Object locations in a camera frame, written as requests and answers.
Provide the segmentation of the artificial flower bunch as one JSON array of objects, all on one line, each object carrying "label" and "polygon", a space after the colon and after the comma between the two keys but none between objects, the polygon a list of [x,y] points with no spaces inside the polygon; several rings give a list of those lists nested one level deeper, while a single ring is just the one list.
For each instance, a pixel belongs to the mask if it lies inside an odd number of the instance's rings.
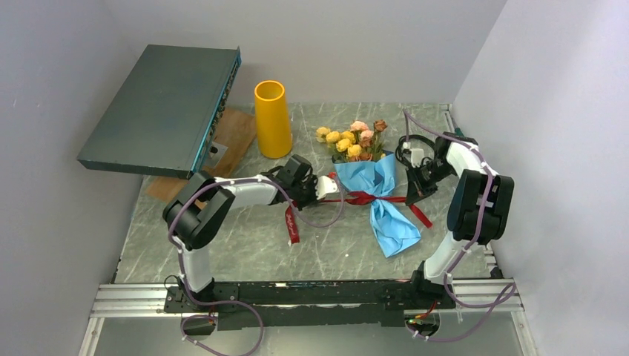
[{"label": "artificial flower bunch", "polygon": [[326,145],[333,163],[377,162],[387,155],[382,137],[387,128],[384,120],[376,120],[371,126],[355,120],[345,131],[319,127],[315,139]]}]

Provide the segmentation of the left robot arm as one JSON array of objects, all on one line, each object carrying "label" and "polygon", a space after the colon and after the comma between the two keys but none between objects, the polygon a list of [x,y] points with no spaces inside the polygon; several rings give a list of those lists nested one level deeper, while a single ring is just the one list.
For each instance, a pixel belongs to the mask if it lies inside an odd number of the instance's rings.
[{"label": "left robot arm", "polygon": [[298,155],[285,165],[253,177],[226,179],[207,172],[193,175],[162,213],[168,239],[176,246],[180,259],[180,282],[187,288],[184,302],[196,312],[212,304],[214,277],[209,244],[230,211],[282,202],[302,210],[335,192],[336,183],[318,178],[310,162]]}]

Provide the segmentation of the blue wrapping paper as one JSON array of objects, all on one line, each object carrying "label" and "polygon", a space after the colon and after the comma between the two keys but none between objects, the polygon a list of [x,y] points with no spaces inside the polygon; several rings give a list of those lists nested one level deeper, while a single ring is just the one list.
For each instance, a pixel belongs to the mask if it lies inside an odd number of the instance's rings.
[{"label": "blue wrapping paper", "polygon": [[[392,197],[397,186],[395,155],[387,155],[377,162],[335,163],[335,173],[341,185],[349,192],[362,191],[375,197]],[[373,202],[370,208],[370,225],[385,257],[394,256],[421,239],[418,228],[394,203]]]}]

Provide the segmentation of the red ribbon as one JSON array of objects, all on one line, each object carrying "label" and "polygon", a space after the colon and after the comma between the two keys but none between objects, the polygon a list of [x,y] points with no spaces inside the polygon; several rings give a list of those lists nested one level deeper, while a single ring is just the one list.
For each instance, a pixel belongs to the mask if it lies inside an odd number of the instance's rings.
[{"label": "red ribbon", "polygon": [[[392,196],[392,197],[375,197],[371,194],[356,191],[349,193],[350,198],[344,200],[344,202],[350,205],[368,205],[373,202],[390,202],[390,203],[402,203],[406,202],[404,197]],[[427,228],[433,227],[432,221],[428,216],[414,204],[408,204],[407,207],[411,210],[413,215]],[[287,208],[285,211],[285,222],[289,233],[289,245],[300,242],[300,235],[295,222],[295,215],[292,208]]]}]

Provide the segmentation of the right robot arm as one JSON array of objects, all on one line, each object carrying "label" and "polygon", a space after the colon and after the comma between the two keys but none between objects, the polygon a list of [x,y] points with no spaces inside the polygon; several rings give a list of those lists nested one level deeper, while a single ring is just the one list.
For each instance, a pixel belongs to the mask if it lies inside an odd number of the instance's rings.
[{"label": "right robot arm", "polygon": [[513,178],[490,167],[474,139],[444,132],[432,149],[433,156],[426,162],[406,164],[406,204],[412,208],[434,194],[446,177],[457,177],[458,185],[441,244],[412,275],[409,299],[418,308],[449,297],[455,267],[478,247],[502,237],[515,188]]}]

